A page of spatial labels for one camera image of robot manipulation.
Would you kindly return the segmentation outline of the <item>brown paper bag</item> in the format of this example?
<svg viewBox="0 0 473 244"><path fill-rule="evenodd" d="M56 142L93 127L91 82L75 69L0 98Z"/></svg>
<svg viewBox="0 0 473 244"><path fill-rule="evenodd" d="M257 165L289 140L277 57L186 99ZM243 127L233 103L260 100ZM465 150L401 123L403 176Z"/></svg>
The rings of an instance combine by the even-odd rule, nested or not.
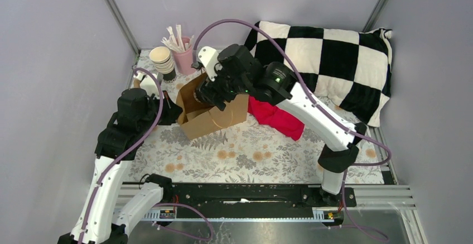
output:
<svg viewBox="0 0 473 244"><path fill-rule="evenodd" d="M190 140L247 120L248 95L237 95L233 101L226 103L224 111L195 99L194 91L206 77L205 73L197 76L185 84L177 94L176 104L182 108L177 123Z"/></svg>

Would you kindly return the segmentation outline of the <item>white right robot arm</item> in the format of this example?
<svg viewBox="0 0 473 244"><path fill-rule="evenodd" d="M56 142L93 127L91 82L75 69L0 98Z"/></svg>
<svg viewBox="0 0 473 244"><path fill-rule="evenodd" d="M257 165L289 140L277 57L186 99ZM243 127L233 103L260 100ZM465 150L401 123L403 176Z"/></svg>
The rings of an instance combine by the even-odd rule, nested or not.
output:
<svg viewBox="0 0 473 244"><path fill-rule="evenodd" d="M324 170L320 199L328 206L341 200L344 171L355 162L360 141L346 129L365 133L365 125L344 120L312 93L306 93L286 65L262 65L245 46L232 44L222 51L205 46L192 66L207 74L194 92L198 102L223 111L236 96L247 94L286 111L320 136L325 143L318 159Z"/></svg>

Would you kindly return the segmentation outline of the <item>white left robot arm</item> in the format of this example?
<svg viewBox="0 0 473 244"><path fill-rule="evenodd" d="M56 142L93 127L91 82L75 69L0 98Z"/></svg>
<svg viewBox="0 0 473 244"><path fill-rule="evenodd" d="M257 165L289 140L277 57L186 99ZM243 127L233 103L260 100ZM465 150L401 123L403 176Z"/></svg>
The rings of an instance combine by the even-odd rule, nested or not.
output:
<svg viewBox="0 0 473 244"><path fill-rule="evenodd" d="M118 110L98 136L93 180L81 215L71 232L59 237L59 243L127 243L135 226L154 204L171 202L172 180L151 174L143 190L115 211L124 177L153 123L171 125L182 113L166 91L163 100L158 95L147 94L141 88L122 92L117 100Z"/></svg>

